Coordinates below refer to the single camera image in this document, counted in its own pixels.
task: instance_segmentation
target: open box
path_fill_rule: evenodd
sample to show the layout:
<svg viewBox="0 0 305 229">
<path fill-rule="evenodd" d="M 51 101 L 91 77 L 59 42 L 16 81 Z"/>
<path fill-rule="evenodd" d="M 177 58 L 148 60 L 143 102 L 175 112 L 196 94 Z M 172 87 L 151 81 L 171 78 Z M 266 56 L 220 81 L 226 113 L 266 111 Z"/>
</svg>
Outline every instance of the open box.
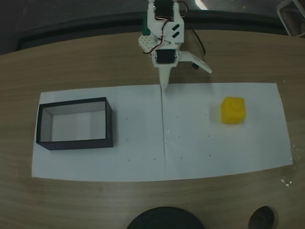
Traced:
<svg viewBox="0 0 305 229">
<path fill-rule="evenodd" d="M 40 104 L 36 143 L 49 150 L 113 147 L 106 97 Z"/>
</svg>

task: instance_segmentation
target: white paper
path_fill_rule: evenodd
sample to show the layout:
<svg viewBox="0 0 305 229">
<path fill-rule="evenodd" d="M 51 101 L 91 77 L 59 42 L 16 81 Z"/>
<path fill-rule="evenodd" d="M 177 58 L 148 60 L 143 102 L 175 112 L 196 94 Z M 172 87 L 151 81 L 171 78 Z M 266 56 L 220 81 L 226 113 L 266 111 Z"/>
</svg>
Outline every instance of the white paper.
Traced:
<svg viewBox="0 0 305 229">
<path fill-rule="evenodd" d="M 243 124 L 220 122 L 219 108 L 227 96 L 245 98 Z M 162 99 L 159 85 L 77 89 L 42 93 L 40 104 L 95 97 L 107 97 L 113 109 L 114 147 L 49 151 L 35 138 L 34 177 L 155 181 L 239 174 L 292 163 L 275 83 L 170 84 Z"/>
<path fill-rule="evenodd" d="M 40 104 L 96 97 L 107 97 L 112 107 L 114 147 L 49 151 L 36 144 L 35 138 L 32 176 L 86 181 L 164 180 L 160 86 L 47 92 L 41 93 Z"/>
<path fill-rule="evenodd" d="M 225 97 L 243 97 L 243 124 L 225 125 Z M 275 83 L 170 84 L 163 91 L 166 179 L 224 176 L 290 165 Z"/>
</svg>

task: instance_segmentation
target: yellow cube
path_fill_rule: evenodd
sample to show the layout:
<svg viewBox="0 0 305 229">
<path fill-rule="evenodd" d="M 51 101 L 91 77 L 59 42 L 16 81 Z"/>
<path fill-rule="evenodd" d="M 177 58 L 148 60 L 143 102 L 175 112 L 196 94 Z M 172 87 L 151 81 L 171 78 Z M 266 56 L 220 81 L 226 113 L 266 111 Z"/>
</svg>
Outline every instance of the yellow cube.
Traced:
<svg viewBox="0 0 305 229">
<path fill-rule="evenodd" d="M 226 97 L 221 105 L 221 121 L 224 124 L 239 124 L 246 117 L 244 98 Z"/>
</svg>

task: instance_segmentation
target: black cable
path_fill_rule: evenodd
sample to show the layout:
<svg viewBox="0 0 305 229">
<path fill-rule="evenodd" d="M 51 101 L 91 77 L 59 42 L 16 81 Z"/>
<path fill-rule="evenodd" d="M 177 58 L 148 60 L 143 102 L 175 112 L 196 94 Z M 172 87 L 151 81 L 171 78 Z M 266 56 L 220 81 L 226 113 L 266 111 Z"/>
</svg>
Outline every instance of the black cable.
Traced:
<svg viewBox="0 0 305 229">
<path fill-rule="evenodd" d="M 195 30 L 193 28 L 190 27 L 190 29 L 192 30 L 192 32 L 194 33 L 194 35 L 196 36 L 197 40 L 199 41 L 200 43 L 200 46 L 202 48 L 202 52 L 203 52 L 203 59 L 205 58 L 206 56 L 206 50 L 205 50 L 205 47 L 200 39 L 200 37 L 198 36 L 198 34 L 195 32 Z"/>
<path fill-rule="evenodd" d="M 156 48 L 158 48 L 159 46 L 161 46 L 162 44 L 163 44 L 163 36 L 164 36 L 164 27 L 165 27 L 165 25 L 169 22 L 170 20 L 165 20 L 164 21 L 164 24 L 163 24 L 163 26 L 162 26 L 162 28 L 161 28 L 161 30 L 162 30 L 162 36 L 161 36 L 161 42 L 160 42 L 160 44 L 157 44 L 156 46 L 154 46 L 149 52 L 143 52 L 144 54 L 151 54 Z"/>
<path fill-rule="evenodd" d="M 186 2 L 184 1 L 177 1 L 177 3 L 182 3 L 185 5 L 185 13 L 184 15 L 182 16 L 183 18 L 187 15 L 188 11 L 189 11 L 189 6 L 186 4 Z"/>
</svg>

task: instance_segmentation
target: wood grain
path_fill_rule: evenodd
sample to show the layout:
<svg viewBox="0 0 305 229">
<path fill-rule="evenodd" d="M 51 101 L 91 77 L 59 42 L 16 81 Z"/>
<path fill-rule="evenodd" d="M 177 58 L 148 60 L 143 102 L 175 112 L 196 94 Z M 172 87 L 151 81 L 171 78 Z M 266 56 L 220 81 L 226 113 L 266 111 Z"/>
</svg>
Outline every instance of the wood grain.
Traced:
<svg viewBox="0 0 305 229">
<path fill-rule="evenodd" d="M 0 56 L 1 228 L 123 229 L 145 210 L 173 206 L 195 214 L 208 229 L 246 229 L 250 216 L 264 205 L 275 209 L 279 229 L 304 228 L 305 40 L 238 31 L 198 33 L 213 73 L 180 63 L 170 82 L 277 83 L 294 146 L 294 166 L 161 182 L 32 178 L 41 92 L 159 81 L 150 58 L 138 47 L 139 33 L 44 45 Z M 183 49 L 201 55 L 189 32 Z"/>
</svg>

